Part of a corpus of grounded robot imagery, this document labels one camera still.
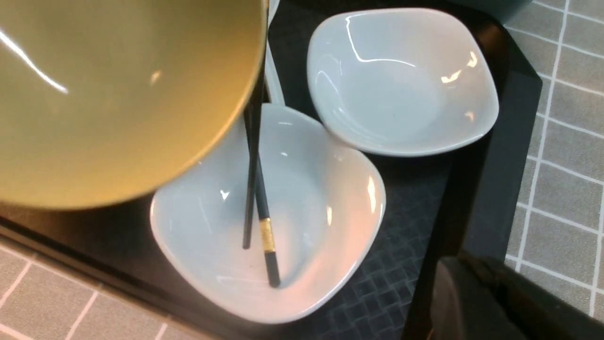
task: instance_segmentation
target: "gold band on chopstick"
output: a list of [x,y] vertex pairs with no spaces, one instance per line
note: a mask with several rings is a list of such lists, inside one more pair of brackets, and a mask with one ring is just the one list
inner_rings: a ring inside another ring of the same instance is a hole
[[271,219],[265,218],[260,221],[260,236],[265,253],[275,251],[275,241],[272,239]]

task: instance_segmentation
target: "gray tile floor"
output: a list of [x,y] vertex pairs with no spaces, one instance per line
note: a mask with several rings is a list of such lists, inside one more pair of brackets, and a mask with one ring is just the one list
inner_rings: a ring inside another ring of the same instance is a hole
[[533,1],[506,27],[544,81],[506,263],[604,321],[604,0]]
[[215,339],[0,238],[0,340]]

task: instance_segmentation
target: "ceramic bowl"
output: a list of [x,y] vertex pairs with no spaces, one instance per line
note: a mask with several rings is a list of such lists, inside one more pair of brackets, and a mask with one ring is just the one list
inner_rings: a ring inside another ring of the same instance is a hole
[[157,191],[155,240],[176,270],[223,309],[255,322],[302,318],[330,299],[367,254],[384,183],[361,152],[317,121],[264,104],[260,156],[281,286],[269,287],[257,215],[242,249],[248,150],[239,121],[220,145]]
[[363,151],[438,154],[484,136],[495,84],[467,28],[424,8],[344,13],[309,46],[307,76],[326,128]]
[[183,174],[240,116],[262,0],[0,1],[0,201],[84,209]]

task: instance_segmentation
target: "chopsticks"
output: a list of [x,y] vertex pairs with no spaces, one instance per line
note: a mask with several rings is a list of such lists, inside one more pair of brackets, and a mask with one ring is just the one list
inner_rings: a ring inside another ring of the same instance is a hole
[[[266,13],[268,17],[269,4],[265,2]],[[254,219],[254,197],[258,204],[258,215],[260,218],[260,235],[265,253],[266,272],[268,274],[269,285],[273,288],[281,284],[279,268],[277,266],[277,253],[275,252],[275,242],[272,235],[271,216],[268,210],[268,201],[266,199],[266,188],[264,176],[262,174],[262,164],[260,163],[260,123],[262,120],[262,102],[264,98],[264,79],[265,63],[260,67],[260,73],[252,93],[250,103],[243,112],[245,130],[248,138],[249,148],[249,168],[248,168],[248,187],[245,202],[245,221],[243,225],[243,248],[249,249],[252,238],[252,222]]]

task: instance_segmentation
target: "white bowl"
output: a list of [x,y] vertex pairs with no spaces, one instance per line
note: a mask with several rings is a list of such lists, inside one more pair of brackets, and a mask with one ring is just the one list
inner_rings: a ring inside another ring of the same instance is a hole
[[201,294],[242,318],[276,324],[330,299],[367,254],[384,214],[384,183],[361,152],[315,120],[263,105],[260,156],[281,286],[269,287],[257,224],[242,249],[248,150],[240,120],[200,164],[153,198],[153,235]]
[[499,111],[474,38],[459,20],[436,10],[328,18],[310,40],[307,76],[326,128],[375,154],[460,148],[484,136]]

